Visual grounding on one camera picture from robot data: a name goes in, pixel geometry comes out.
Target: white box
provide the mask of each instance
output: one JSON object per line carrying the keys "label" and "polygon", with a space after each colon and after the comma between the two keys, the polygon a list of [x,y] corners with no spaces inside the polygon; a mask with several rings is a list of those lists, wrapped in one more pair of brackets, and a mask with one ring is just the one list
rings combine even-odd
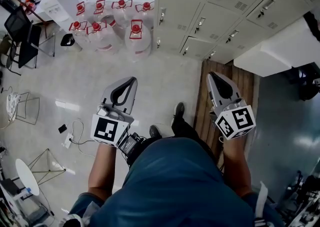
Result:
{"label": "white box", "polygon": [[256,121],[251,106],[248,105],[221,112],[215,124],[223,136],[230,140],[246,135],[256,126]]}
{"label": "white box", "polygon": [[76,20],[79,0],[41,0],[40,7],[56,23],[70,19],[69,25]]}

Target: black chair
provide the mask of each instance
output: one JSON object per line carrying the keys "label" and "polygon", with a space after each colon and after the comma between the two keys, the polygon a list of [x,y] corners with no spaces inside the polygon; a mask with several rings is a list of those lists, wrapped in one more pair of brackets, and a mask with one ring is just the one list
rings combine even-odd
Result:
{"label": "black chair", "polygon": [[[55,56],[55,34],[53,33],[50,37],[40,42],[41,27],[33,25],[33,22],[34,21],[30,21],[28,19],[23,7],[19,6],[12,12],[12,14],[4,23],[4,27],[6,28],[12,39],[10,53],[8,55],[8,60],[5,66],[7,69],[9,69],[9,71],[13,73],[16,73],[10,68],[13,62],[17,63],[20,69],[22,66],[25,66],[31,59],[34,58],[34,66],[35,68],[37,68],[37,55],[39,50],[49,57]],[[39,48],[41,44],[51,38],[53,38],[53,47],[51,53],[45,52],[44,50]],[[19,54],[17,54],[16,51],[19,44],[20,51]],[[18,61],[14,59],[15,56],[19,56]]]}

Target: wire stand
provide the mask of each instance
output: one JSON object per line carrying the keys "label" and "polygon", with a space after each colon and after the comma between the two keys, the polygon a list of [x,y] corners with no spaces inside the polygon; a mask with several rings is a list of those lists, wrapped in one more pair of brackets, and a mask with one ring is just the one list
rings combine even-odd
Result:
{"label": "wire stand", "polygon": [[[38,117],[39,117],[39,112],[40,112],[40,97],[35,97],[35,98],[32,98],[32,99],[28,99],[29,94],[30,94],[30,92],[26,92],[26,93],[22,93],[21,94],[21,96],[26,95],[26,99],[23,100],[23,101],[20,101],[17,104],[16,112],[15,112],[15,118],[17,120],[19,120],[19,121],[23,121],[23,122],[26,122],[26,123],[31,124],[31,125],[36,125]],[[36,119],[35,119],[34,123],[27,121],[27,102],[32,101],[32,100],[38,100],[39,101],[39,103],[38,103],[38,113],[36,115]],[[24,116],[20,116],[20,115],[18,115],[18,107],[19,107],[20,103],[24,103],[24,102],[25,102],[25,105],[24,105]]]}
{"label": "wire stand", "polygon": [[[46,153],[46,159],[47,159],[47,171],[32,171],[32,168],[35,166],[35,164],[38,162],[38,160],[41,158],[42,155],[44,155]],[[54,160],[56,161],[56,163],[62,168],[62,170],[51,170],[50,169],[50,162],[49,162],[49,155],[51,155]],[[38,157],[35,158],[34,161],[32,161],[28,167],[30,168],[31,172],[34,173],[44,173],[44,176],[37,181],[38,186],[48,182],[49,180],[63,174],[64,172],[66,172],[67,170],[57,161],[57,159],[55,158],[55,156],[51,153],[51,151],[47,148],[44,152],[42,152]],[[42,181],[49,173],[57,173],[55,176],[49,178],[48,180]]]}

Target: white container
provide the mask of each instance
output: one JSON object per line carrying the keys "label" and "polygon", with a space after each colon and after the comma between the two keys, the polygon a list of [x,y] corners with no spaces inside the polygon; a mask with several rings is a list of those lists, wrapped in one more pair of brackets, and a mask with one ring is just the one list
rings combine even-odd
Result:
{"label": "white container", "polygon": [[154,9],[155,2],[144,2],[143,4],[135,5],[136,14],[134,19],[140,19],[143,24],[150,30],[154,29]]}
{"label": "white container", "polygon": [[87,35],[87,27],[87,21],[75,21],[71,23],[69,31],[72,32],[75,42],[77,42],[80,47],[82,47],[84,50],[94,50],[95,48],[93,47]]}
{"label": "white container", "polygon": [[125,45],[133,62],[145,59],[151,52],[151,35],[142,20],[132,20],[125,31]]}
{"label": "white container", "polygon": [[95,4],[93,3],[85,3],[84,1],[80,2],[76,5],[77,13],[76,19],[79,22],[88,22],[88,26],[92,25],[94,20],[94,12],[95,12]]}
{"label": "white container", "polygon": [[106,0],[96,1],[93,15],[96,23],[106,21],[106,23],[113,28],[115,34],[118,35],[121,40],[125,39],[126,29],[117,24],[114,16],[111,13],[108,13]]}
{"label": "white container", "polygon": [[120,38],[106,21],[95,22],[87,27],[86,33],[91,43],[100,51],[117,52],[121,47]]}
{"label": "white container", "polygon": [[111,9],[115,22],[118,25],[124,28],[130,26],[130,21],[135,15],[132,0],[119,0],[118,2],[112,2]]}

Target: wooden platform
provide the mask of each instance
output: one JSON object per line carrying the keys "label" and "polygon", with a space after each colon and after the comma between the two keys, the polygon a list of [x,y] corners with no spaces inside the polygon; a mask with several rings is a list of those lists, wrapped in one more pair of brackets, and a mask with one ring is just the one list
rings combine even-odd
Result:
{"label": "wooden platform", "polygon": [[209,72],[218,72],[233,80],[238,85],[240,93],[248,105],[251,105],[253,101],[254,75],[235,66],[227,66],[210,60],[202,62],[201,79],[193,127],[197,131],[199,137],[209,145],[217,160],[216,163],[221,167],[223,164],[223,157],[221,157],[223,144],[219,142],[219,137],[222,136],[222,134],[217,127],[213,127],[209,116],[209,111],[213,106],[209,98],[206,81]]}

